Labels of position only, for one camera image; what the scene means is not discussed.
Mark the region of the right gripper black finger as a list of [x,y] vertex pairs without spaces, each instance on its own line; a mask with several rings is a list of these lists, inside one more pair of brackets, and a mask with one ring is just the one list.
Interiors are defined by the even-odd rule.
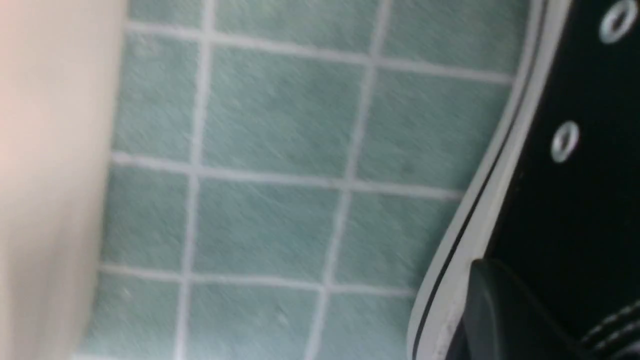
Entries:
[[558,326],[505,264],[476,259],[470,266],[461,320],[448,360],[586,360],[588,351]]

